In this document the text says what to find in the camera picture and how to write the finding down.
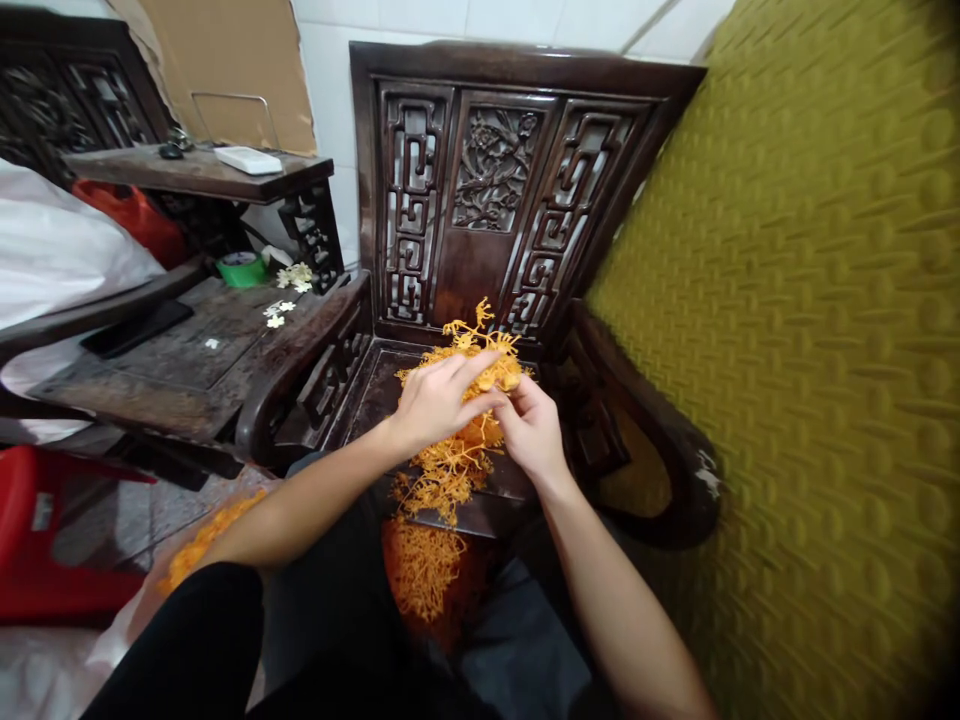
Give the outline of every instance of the cardboard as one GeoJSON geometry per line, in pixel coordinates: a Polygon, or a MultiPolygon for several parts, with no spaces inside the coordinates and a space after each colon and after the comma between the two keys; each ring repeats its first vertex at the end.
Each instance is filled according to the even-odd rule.
{"type": "Polygon", "coordinates": [[[161,97],[198,141],[316,155],[300,33],[289,0],[108,0],[129,25],[161,97]]]}

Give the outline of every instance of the white tile wall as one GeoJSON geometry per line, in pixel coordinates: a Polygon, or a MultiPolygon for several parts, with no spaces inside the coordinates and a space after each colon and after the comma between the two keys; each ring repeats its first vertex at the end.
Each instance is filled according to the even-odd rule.
{"type": "Polygon", "coordinates": [[[483,40],[549,45],[563,6],[564,2],[557,0],[471,0],[466,35],[483,40]]]}
{"type": "Polygon", "coordinates": [[[619,52],[662,2],[663,0],[567,2],[563,7],[563,15],[560,17],[553,43],[619,52]]]}
{"type": "Polygon", "coordinates": [[[380,0],[380,28],[431,35],[463,35],[467,0],[380,0]]]}
{"type": "MultiPolygon", "coordinates": [[[[441,39],[493,40],[618,52],[665,2],[291,1],[300,27],[318,152],[333,158],[336,166],[331,192],[346,263],[355,262],[359,256],[350,40],[394,44],[421,44],[441,39]]],[[[733,3],[734,0],[681,0],[628,54],[661,62],[690,62],[733,3]]]]}
{"type": "Polygon", "coordinates": [[[653,31],[628,51],[631,57],[668,58],[686,62],[697,57],[717,25],[730,14],[735,0],[682,0],[653,31]]]}

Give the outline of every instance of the tiled floor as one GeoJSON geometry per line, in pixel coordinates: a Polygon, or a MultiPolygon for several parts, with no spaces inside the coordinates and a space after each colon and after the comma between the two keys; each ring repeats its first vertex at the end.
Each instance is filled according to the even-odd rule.
{"type": "Polygon", "coordinates": [[[235,480],[210,476],[200,492],[158,480],[154,485],[83,478],[68,482],[53,557],[64,565],[146,573],[164,540],[233,493],[268,482],[245,468],[235,480]]]}

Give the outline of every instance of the hand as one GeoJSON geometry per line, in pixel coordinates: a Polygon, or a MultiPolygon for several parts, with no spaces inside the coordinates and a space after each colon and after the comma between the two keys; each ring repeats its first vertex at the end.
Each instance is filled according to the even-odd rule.
{"type": "Polygon", "coordinates": [[[386,421],[406,457],[450,437],[477,415],[507,402],[502,394],[493,393],[463,402],[467,388],[499,357],[497,352],[482,352],[469,360],[453,355],[410,373],[400,407],[386,421]]]}
{"type": "Polygon", "coordinates": [[[557,404],[526,375],[510,400],[494,410],[510,457],[530,476],[541,496],[544,491],[575,487],[563,456],[557,404]]]}

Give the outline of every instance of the orange dried fungus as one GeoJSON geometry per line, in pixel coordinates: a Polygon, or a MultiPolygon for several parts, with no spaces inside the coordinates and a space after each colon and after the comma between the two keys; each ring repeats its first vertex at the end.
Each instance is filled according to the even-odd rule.
{"type": "Polygon", "coordinates": [[[260,488],[253,497],[218,510],[213,519],[197,531],[196,537],[180,548],[177,554],[173,556],[167,570],[167,576],[157,583],[160,592],[164,595],[170,595],[176,590],[180,583],[193,572],[203,556],[207,554],[207,550],[210,549],[213,541],[220,537],[224,530],[233,525],[237,518],[260,502],[266,494],[267,491],[260,488]]]}
{"type": "MultiPolygon", "coordinates": [[[[509,392],[520,383],[520,375],[525,372],[514,347],[519,338],[499,331],[483,332],[486,321],[493,318],[487,298],[477,305],[476,312],[475,327],[462,320],[444,325],[443,334],[452,335],[453,342],[449,347],[435,347],[424,353],[418,366],[427,367],[456,354],[473,357],[484,350],[502,353],[467,389],[463,402],[493,387],[509,392]]],[[[404,385],[410,372],[408,369],[397,373],[404,385]]],[[[461,556],[467,549],[464,539],[456,533],[410,524],[403,519],[432,509],[444,522],[456,527],[457,506],[467,502],[474,490],[483,487],[487,475],[493,472],[487,452],[502,452],[497,449],[502,444],[500,425],[492,411],[486,412],[456,434],[411,458],[410,464],[422,470],[419,477],[397,473],[393,492],[399,501],[399,519],[387,526],[384,550],[390,587],[402,614],[412,613],[427,625],[435,624],[444,612],[444,598],[459,575],[461,556]]],[[[446,625],[453,628],[457,622],[448,618],[446,625]]],[[[441,635],[450,637],[451,633],[441,635]]]]}
{"type": "MultiPolygon", "coordinates": [[[[450,347],[435,347],[423,354],[418,367],[427,367],[453,355],[473,357],[484,350],[502,353],[497,362],[484,370],[463,395],[467,402],[483,392],[497,387],[504,392],[513,390],[520,382],[524,369],[517,360],[514,344],[519,338],[504,332],[484,333],[484,323],[493,317],[487,298],[477,305],[477,324],[468,326],[462,320],[454,320],[443,326],[444,335],[452,335],[450,347]]],[[[411,370],[400,370],[397,377],[404,385],[411,370]]],[[[440,518],[451,527],[457,525],[456,508],[470,499],[474,490],[483,487],[493,463],[487,451],[497,450],[503,444],[503,433],[488,411],[479,415],[456,434],[422,450],[410,460],[410,464],[422,468],[419,477],[411,479],[398,473],[394,496],[400,502],[400,514],[414,517],[421,510],[436,510],[440,518]]]]}
{"type": "Polygon", "coordinates": [[[447,586],[460,574],[460,556],[466,549],[457,533],[402,518],[384,524],[384,563],[400,613],[434,622],[443,612],[447,586]]]}

